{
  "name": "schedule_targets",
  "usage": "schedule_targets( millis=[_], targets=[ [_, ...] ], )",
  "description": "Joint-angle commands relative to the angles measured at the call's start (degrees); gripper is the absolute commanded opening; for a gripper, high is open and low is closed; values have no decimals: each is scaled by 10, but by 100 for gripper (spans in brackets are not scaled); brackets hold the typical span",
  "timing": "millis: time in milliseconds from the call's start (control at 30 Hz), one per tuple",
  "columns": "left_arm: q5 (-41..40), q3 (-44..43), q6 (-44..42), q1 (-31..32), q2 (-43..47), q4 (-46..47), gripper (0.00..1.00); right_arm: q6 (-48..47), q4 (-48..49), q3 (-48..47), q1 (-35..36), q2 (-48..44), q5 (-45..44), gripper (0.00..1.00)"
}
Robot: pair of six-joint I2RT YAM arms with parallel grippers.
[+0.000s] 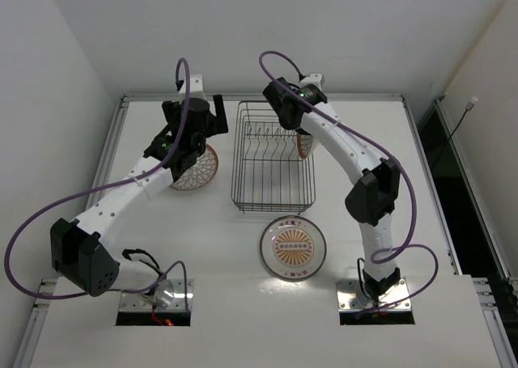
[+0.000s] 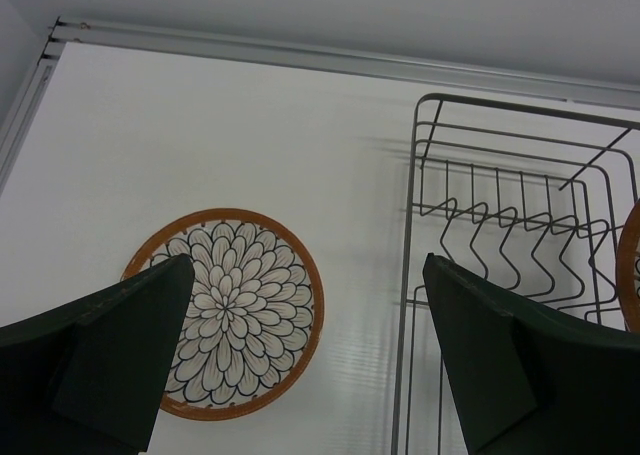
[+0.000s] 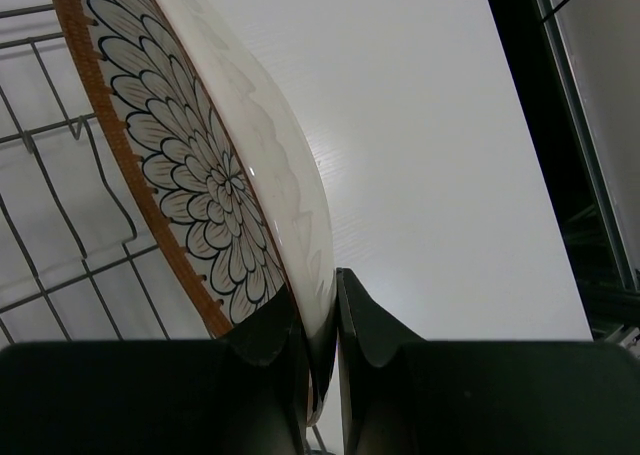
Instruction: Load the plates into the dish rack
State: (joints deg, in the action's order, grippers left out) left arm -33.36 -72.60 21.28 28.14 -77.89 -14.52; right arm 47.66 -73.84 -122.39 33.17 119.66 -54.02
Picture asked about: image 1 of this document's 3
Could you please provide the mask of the floral plate orange rim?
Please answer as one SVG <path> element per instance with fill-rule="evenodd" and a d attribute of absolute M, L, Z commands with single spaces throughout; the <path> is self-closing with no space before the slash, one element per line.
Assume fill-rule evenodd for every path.
<path fill-rule="evenodd" d="M 219 157 L 215 149 L 206 145 L 206 150 L 170 188 L 178 191 L 192 191 L 211 182 L 219 169 Z"/>
<path fill-rule="evenodd" d="M 313 151 L 313 136 L 306 133 L 297 133 L 296 145 L 299 157 L 301 159 L 307 159 Z"/>

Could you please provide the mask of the sunburst plate with glass rim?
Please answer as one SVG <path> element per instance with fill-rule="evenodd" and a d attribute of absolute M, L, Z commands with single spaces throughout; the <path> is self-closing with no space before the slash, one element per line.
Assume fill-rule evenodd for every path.
<path fill-rule="evenodd" d="M 259 254 L 270 275 L 284 281 L 304 281 L 321 270 L 327 243 L 315 223 L 288 215 L 273 220 L 262 231 Z"/>

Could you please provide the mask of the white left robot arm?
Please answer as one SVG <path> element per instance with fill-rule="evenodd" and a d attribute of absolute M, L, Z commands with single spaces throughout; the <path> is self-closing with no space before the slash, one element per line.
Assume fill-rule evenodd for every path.
<path fill-rule="evenodd" d="M 144 150 L 121 186 L 68 222 L 50 229 L 53 267 L 84 293 L 153 290 L 163 272 L 111 253 L 123 226 L 164 189 L 177 182 L 206 151 L 206 140 L 228 131 L 223 97 L 162 104 L 167 124 Z"/>

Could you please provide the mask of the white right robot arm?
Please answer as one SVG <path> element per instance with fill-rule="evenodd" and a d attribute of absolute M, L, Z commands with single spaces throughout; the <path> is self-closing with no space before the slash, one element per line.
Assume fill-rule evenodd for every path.
<path fill-rule="evenodd" d="M 346 132 L 338 114 L 325 94 L 309 83 L 293 94 L 284 78 L 270 82 L 263 95 L 278 116 L 284 129 L 307 134 L 319 142 L 347 174 L 352 189 L 345 199 L 346 210 L 359 223 L 365 263 L 364 291 L 373 301 L 400 279 L 395 260 L 376 264 L 374 252 L 393 246 L 392 212 L 398 197 L 400 171 L 387 159 L 358 137 Z"/>

